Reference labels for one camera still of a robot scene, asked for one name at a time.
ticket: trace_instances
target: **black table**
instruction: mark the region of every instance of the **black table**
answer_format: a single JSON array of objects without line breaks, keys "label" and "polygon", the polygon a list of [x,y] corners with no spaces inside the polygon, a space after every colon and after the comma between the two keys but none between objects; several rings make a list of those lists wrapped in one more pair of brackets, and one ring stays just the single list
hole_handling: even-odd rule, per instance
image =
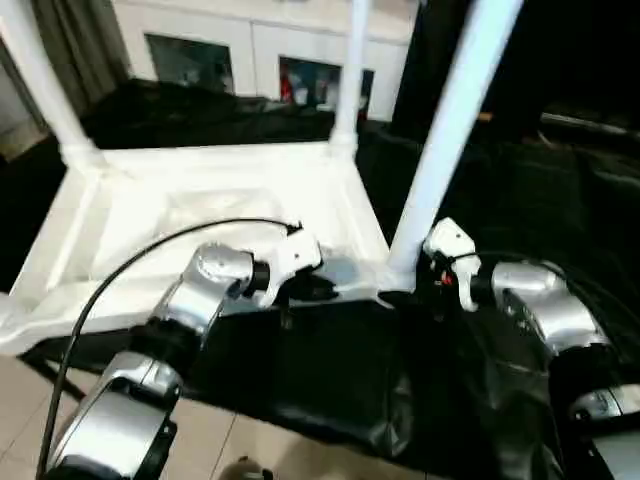
[{"label": "black table", "polygon": [[[330,115],[308,109],[265,110],[260,99],[131,82],[84,125],[100,148],[118,149],[323,140],[333,123]],[[389,137],[379,125],[361,127],[357,165],[391,241],[421,146]],[[0,224],[11,225],[0,248],[2,290],[13,283],[64,171],[54,139],[0,170]],[[441,216],[455,218],[480,249],[549,259],[633,307],[640,252],[639,233],[629,227],[639,180],[640,168],[627,158],[478,134]],[[602,323],[639,361],[639,326],[606,295],[590,293]],[[291,330],[281,328],[277,313],[221,319],[188,395],[452,477],[498,478],[505,448],[495,441],[500,435],[539,454],[522,457],[524,470],[546,465],[545,448],[557,449],[544,375],[528,368],[526,349],[498,313],[455,314],[439,322],[428,309],[355,302],[293,315]],[[128,340],[128,332],[84,336],[74,366],[100,371]],[[65,339],[43,342],[25,360],[50,375],[43,360],[59,359],[64,345]],[[527,368],[522,374],[505,370],[504,359]],[[519,392],[519,401],[487,401],[496,393],[488,375],[505,382],[510,394]]]}]

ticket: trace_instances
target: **white pole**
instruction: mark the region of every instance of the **white pole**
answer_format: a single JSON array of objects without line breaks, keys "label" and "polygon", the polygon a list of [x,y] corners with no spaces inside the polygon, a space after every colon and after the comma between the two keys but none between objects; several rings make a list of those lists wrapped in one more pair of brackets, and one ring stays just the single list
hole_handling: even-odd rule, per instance
[{"label": "white pole", "polygon": [[331,132],[332,145],[346,146],[353,150],[358,142],[356,123],[360,110],[364,48],[370,8],[371,0],[353,0],[347,61],[342,67],[336,123]]},{"label": "white pole", "polygon": [[406,277],[409,288],[522,3],[476,0],[467,17],[389,254],[389,267]]},{"label": "white pole", "polygon": [[0,35],[63,151],[93,148],[56,76],[25,0],[0,2]]}]

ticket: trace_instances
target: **tile floor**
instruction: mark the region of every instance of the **tile floor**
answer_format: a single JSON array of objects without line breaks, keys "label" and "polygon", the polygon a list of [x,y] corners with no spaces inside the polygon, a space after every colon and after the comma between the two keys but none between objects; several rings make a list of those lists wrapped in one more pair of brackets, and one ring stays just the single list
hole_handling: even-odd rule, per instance
[{"label": "tile floor", "polygon": [[[73,371],[87,391],[96,377]],[[33,480],[51,386],[17,360],[0,357],[0,479]],[[70,398],[61,415],[75,406]],[[424,480],[425,476],[342,447],[242,415],[181,400],[174,411],[178,435],[163,480],[218,478],[230,462],[247,455],[282,480]]]}]

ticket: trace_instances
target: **red object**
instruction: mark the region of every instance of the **red object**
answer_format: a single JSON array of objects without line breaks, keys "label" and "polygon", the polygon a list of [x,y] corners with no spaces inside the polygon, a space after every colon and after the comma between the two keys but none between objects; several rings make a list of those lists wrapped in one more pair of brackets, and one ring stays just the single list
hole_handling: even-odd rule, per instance
[{"label": "red object", "polygon": [[283,65],[280,65],[280,100],[293,103],[293,86],[289,81],[289,72]]}]

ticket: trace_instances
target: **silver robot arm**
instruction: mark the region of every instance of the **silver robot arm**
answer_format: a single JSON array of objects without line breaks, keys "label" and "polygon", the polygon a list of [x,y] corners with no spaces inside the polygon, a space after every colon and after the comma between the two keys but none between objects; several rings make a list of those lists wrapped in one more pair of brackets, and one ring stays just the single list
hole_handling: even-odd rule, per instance
[{"label": "silver robot arm", "polygon": [[495,305],[539,338],[548,353],[550,379],[561,386],[555,392],[556,422],[580,432],[565,452],[582,464],[578,475],[640,478],[639,377],[625,373],[614,345],[560,269],[511,261],[482,268],[473,240],[451,219],[434,227],[424,250],[431,258],[454,259],[451,271],[464,310]]},{"label": "silver robot arm", "polygon": [[130,351],[113,358],[62,428],[46,478],[159,478],[177,431],[171,412],[224,304],[245,295],[268,307],[286,280],[320,263],[317,242],[302,230],[263,261],[224,245],[199,247],[137,327]]}]

